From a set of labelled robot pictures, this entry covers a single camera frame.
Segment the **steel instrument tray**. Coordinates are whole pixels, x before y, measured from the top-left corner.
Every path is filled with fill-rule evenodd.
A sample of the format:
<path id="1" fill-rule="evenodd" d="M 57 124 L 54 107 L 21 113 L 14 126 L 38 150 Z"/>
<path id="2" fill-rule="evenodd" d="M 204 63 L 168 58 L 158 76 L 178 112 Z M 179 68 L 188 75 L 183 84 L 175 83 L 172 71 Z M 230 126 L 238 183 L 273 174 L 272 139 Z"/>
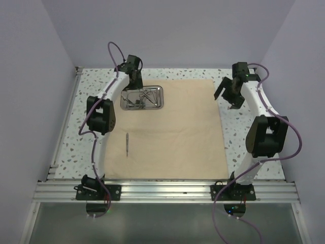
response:
<path id="1" fill-rule="evenodd" d="M 120 107 L 123 110 L 156 110 L 163 106 L 164 91 L 159 85 L 121 92 Z"/>

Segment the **beige cloth wrap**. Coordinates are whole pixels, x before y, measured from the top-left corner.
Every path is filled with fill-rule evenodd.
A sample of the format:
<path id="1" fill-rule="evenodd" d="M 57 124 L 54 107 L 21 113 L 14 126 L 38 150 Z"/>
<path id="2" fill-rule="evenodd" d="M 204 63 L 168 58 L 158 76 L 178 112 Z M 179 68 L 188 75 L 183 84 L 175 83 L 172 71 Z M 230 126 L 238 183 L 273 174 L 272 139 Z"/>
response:
<path id="1" fill-rule="evenodd" d="M 156 110 L 121 109 L 105 151 L 105 176 L 121 179 L 225 179 L 229 175 L 211 79 L 145 80 L 164 91 Z M 129 133 L 126 157 L 126 133 Z"/>

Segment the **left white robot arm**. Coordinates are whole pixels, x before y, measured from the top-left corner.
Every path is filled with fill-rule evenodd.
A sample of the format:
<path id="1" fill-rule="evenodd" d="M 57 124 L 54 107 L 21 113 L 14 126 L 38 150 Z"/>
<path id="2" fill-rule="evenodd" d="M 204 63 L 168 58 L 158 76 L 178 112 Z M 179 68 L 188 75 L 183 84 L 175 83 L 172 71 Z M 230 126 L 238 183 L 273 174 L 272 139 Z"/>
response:
<path id="1" fill-rule="evenodd" d="M 93 199 L 101 199 L 110 195 L 104 184 L 104 173 L 100 172 L 100 156 L 96 154 L 96 146 L 108 138 L 116 124 L 114 102 L 124 90 L 143 88 L 142 74 L 139 69 L 115 69 L 114 77 L 96 95 L 89 96 L 86 101 L 86 118 L 79 129 L 79 135 L 91 133 L 94 136 L 91 150 L 91 169 L 94 182 L 87 186 L 87 192 Z"/>

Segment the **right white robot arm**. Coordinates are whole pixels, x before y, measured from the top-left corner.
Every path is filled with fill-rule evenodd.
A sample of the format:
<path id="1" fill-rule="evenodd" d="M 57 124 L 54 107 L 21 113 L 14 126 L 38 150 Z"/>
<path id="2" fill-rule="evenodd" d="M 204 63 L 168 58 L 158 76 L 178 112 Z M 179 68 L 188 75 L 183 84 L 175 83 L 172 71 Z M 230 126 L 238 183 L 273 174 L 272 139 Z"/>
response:
<path id="1" fill-rule="evenodd" d="M 247 102 L 254 120 L 246 135 L 246 154 L 240 166 L 232 172 L 225 186 L 211 185 L 211 197 L 219 201 L 255 200 L 253 181 L 262 164 L 283 149 L 288 129 L 287 117 L 273 111 L 257 75 L 224 77 L 214 97 L 222 96 L 233 109 Z"/>

